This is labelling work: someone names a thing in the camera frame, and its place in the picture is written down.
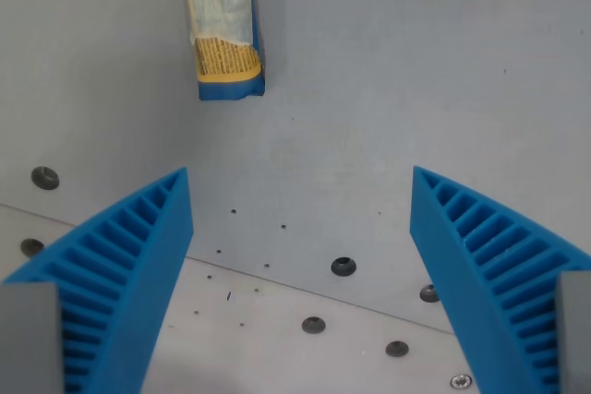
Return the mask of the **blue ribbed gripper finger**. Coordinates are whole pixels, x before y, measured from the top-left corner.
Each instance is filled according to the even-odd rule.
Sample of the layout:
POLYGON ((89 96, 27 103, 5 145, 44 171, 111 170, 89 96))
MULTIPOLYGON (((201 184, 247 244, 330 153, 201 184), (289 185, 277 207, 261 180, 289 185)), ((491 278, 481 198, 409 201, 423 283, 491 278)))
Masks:
POLYGON ((483 393, 560 390, 555 290, 590 256, 434 172, 413 172, 410 233, 483 393))
POLYGON ((192 236, 181 168, 8 275, 8 283, 56 286, 67 393, 140 392, 192 236))

